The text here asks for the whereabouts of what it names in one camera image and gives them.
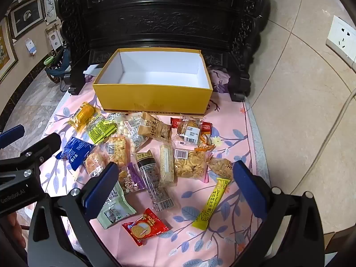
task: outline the picture frame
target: picture frame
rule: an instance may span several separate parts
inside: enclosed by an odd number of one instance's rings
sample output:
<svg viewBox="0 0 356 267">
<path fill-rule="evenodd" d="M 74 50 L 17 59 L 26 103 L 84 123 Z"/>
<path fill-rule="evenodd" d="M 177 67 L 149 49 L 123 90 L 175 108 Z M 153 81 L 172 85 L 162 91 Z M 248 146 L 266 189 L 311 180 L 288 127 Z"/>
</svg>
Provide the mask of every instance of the picture frame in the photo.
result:
<svg viewBox="0 0 356 267">
<path fill-rule="evenodd" d="M 43 0 L 47 25 L 57 20 L 55 0 Z"/>
<path fill-rule="evenodd" d="M 11 9 L 9 27 L 13 39 L 19 39 L 44 21 L 43 0 L 28 0 Z"/>
<path fill-rule="evenodd" d="M 0 21 L 0 83 L 18 62 L 10 34 L 8 17 Z"/>
</svg>

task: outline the white cord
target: white cord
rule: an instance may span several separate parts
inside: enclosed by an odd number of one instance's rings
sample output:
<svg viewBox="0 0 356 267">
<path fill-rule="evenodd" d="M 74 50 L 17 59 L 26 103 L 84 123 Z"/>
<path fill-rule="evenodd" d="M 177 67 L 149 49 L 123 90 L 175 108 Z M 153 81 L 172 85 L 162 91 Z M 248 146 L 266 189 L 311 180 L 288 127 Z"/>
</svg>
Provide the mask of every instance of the white cord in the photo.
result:
<svg viewBox="0 0 356 267">
<path fill-rule="evenodd" d="M 339 123 L 342 119 L 342 117 L 344 116 L 346 109 L 348 108 L 348 105 L 350 104 L 352 98 L 356 95 L 356 89 L 354 89 L 354 91 L 352 91 L 352 93 L 350 94 L 350 96 L 347 98 L 347 100 L 345 101 L 338 117 L 336 118 L 334 124 L 332 125 L 332 128 L 330 129 L 328 135 L 326 136 L 326 138 L 323 141 L 322 146 L 320 147 L 318 153 L 316 154 L 316 157 L 312 163 L 312 165 L 309 167 L 309 169 L 307 170 L 307 172 L 305 173 L 305 175 L 301 178 L 300 182 L 298 183 L 298 185 L 294 188 L 294 190 L 291 192 L 291 195 L 295 195 L 297 192 L 297 189 L 305 182 L 305 180 L 307 179 L 307 177 L 310 175 L 311 171 L 315 168 L 318 160 L 320 159 L 320 157 L 322 156 L 322 153 L 326 147 L 326 145 L 328 144 L 328 142 L 330 141 L 332 135 L 334 134 L 335 130 L 337 129 L 337 127 L 339 126 Z"/>
</svg>

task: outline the hand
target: hand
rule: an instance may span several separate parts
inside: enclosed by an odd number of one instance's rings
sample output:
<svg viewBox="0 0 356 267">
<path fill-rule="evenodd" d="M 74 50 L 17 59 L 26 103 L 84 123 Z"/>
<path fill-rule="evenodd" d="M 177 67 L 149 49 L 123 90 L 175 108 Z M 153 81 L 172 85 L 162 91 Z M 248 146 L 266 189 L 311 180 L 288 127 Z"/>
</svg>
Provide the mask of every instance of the hand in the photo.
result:
<svg viewBox="0 0 356 267">
<path fill-rule="evenodd" d="M 13 227 L 12 233 L 17 240 L 17 242 L 23 247 L 26 248 L 26 241 L 24 237 L 22 236 L 22 229 L 20 224 L 17 221 L 17 213 L 14 212 L 10 215 L 8 215 L 8 221 L 10 222 L 10 225 Z"/>
</svg>

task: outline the blue gripper pad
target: blue gripper pad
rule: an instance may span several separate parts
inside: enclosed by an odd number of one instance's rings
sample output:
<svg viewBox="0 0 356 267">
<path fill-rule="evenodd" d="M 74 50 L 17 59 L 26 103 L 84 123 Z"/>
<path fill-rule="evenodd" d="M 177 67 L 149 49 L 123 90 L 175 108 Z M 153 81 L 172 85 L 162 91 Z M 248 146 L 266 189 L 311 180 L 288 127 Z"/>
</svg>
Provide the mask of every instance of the blue gripper pad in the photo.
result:
<svg viewBox="0 0 356 267">
<path fill-rule="evenodd" d="M 267 201 L 254 180 L 255 176 L 241 160 L 234 163 L 233 175 L 252 213 L 264 220 L 267 217 Z"/>
<path fill-rule="evenodd" d="M 98 177 L 91 178 L 88 181 L 89 183 L 91 180 L 97 180 L 95 187 L 83 202 L 87 220 L 95 219 L 99 215 L 105 201 L 117 183 L 118 177 L 119 168 L 117 164 L 109 163 Z"/>
<path fill-rule="evenodd" d="M 24 127 L 18 125 L 0 134 L 0 149 L 7 147 L 24 136 Z"/>
</svg>

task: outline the wall outlet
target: wall outlet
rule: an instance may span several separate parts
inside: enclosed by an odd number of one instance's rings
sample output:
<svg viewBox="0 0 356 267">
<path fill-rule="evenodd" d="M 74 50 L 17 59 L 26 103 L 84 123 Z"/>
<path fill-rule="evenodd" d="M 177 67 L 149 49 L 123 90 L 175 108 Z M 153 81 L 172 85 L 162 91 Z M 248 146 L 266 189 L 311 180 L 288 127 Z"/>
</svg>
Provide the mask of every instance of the wall outlet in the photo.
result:
<svg viewBox="0 0 356 267">
<path fill-rule="evenodd" d="M 356 30 L 354 28 L 334 16 L 326 45 L 352 67 L 356 59 Z"/>
</svg>

